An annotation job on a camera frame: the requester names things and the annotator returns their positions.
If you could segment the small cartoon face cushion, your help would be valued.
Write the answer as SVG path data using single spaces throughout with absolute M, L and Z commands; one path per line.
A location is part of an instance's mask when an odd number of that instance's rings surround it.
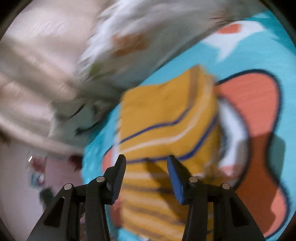
M 116 102 L 95 99 L 53 102 L 48 137 L 72 147 L 83 148 L 91 131 L 116 105 Z

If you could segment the turquoise cartoon fleece blanket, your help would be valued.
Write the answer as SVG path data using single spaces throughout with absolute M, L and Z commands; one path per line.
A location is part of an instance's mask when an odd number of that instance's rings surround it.
M 188 170 L 206 184 L 228 183 L 265 239 L 278 240 L 295 213 L 295 46 L 266 11 L 222 27 L 140 86 L 166 83 L 194 66 L 214 80 L 221 149 L 212 178 Z M 120 104 L 85 148 L 84 183 L 116 163 L 119 113 Z M 112 240 L 149 240 L 123 227 L 120 196 L 106 215 Z

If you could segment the mustard yellow striped sweater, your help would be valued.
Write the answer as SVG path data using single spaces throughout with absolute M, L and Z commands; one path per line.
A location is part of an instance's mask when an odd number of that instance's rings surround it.
M 214 80 L 194 66 L 121 99 L 115 149 L 127 165 L 120 192 L 123 227 L 149 240 L 180 240 L 188 209 L 175 199 L 167 157 L 212 178 L 221 149 Z

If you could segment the white floral ruffled pillow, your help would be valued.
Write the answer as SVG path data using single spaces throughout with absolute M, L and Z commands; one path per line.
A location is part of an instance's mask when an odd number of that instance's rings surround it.
M 177 52 L 223 24 L 257 11 L 257 1 L 114 1 L 100 12 L 75 69 L 82 85 L 138 85 Z

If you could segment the colourful clutter on shelf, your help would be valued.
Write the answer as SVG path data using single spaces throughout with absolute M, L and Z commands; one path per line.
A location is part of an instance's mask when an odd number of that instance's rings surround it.
M 49 206 L 65 184 L 82 185 L 80 155 L 60 157 L 50 154 L 29 154 L 27 166 L 30 185 L 39 190 L 39 200 L 43 209 Z

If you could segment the beige embroidered curtain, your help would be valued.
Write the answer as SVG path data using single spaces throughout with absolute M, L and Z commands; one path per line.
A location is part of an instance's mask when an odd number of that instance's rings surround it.
M 111 1 L 21 1 L 1 24 L 1 132 L 62 155 L 81 154 L 48 137 L 51 103 L 114 102 L 109 84 L 78 82 L 76 65 L 97 15 Z

